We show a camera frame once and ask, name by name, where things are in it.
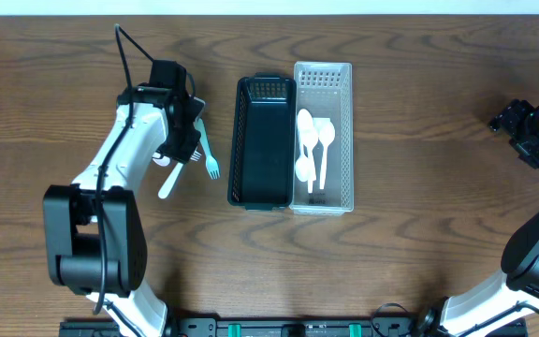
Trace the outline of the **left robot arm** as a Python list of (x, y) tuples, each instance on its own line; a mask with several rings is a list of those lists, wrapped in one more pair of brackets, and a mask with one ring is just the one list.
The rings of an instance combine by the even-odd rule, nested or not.
[(193, 157), (203, 100), (188, 93), (187, 70), (154, 60), (148, 81), (128, 85), (116, 120), (91, 164), (43, 197), (48, 271), (105, 309), (123, 336), (176, 336), (178, 323), (145, 279), (147, 244), (136, 196), (156, 156), (176, 165)]

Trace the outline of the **mint green fork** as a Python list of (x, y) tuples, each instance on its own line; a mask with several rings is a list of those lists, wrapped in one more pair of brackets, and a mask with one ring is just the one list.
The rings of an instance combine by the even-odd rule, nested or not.
[(204, 122), (201, 118), (199, 118), (195, 122), (195, 128), (200, 133), (200, 144), (202, 146), (203, 152), (206, 157), (205, 159), (206, 169), (213, 180), (218, 180), (220, 178), (219, 164), (211, 153), (211, 146), (209, 144), (207, 131), (206, 131)]

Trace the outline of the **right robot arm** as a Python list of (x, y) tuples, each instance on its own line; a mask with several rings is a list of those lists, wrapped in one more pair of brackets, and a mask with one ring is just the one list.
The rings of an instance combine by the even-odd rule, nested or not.
[[(489, 126), (503, 130), (518, 157), (539, 169), (539, 105), (512, 100)], [(414, 336), (516, 336), (513, 323), (539, 315), (539, 212), (503, 249), (501, 267), (471, 290), (427, 308), (411, 327)]]

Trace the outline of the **white spoon crossed top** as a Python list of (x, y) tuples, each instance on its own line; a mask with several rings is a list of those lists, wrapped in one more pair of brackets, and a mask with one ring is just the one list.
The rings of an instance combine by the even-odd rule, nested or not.
[(313, 117), (306, 109), (301, 109), (297, 115), (297, 129), (299, 134), (299, 150), (302, 156), (305, 156), (304, 133), (313, 125)]

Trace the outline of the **white spoon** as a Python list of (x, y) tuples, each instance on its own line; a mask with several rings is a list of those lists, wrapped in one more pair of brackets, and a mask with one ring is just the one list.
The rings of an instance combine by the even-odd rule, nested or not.
[(306, 128), (300, 132), (301, 141), (307, 150), (308, 156), (308, 193), (313, 192), (313, 182), (316, 180), (316, 168), (313, 157), (313, 149), (318, 142), (318, 135), (314, 128)]
[(329, 119), (324, 119), (319, 130), (319, 141), (323, 147), (319, 184), (321, 190), (325, 188), (327, 179), (328, 147), (335, 140), (335, 134), (334, 124)]
[(160, 167), (167, 167), (171, 163), (171, 159), (163, 154), (154, 153), (153, 162)]

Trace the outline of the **white spoon crossed under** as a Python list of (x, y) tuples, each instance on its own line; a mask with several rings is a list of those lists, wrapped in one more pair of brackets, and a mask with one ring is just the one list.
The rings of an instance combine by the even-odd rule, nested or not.
[(309, 158), (301, 140), (299, 141), (299, 157), (295, 162), (295, 174), (301, 182), (307, 182), (311, 178)]

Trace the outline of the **white fork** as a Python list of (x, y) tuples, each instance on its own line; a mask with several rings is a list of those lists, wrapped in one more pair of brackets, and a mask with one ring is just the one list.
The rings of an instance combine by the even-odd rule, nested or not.
[(158, 191), (157, 196), (159, 198), (165, 199), (170, 195), (175, 183), (180, 177), (183, 167), (184, 167), (184, 163), (181, 163), (181, 162), (178, 162), (174, 166), (173, 170), (170, 172), (167, 179), (164, 181), (164, 183), (162, 184), (162, 186), (160, 187)]
[(197, 150), (194, 150), (193, 154), (191, 155), (192, 161), (198, 161), (201, 158), (201, 153)]

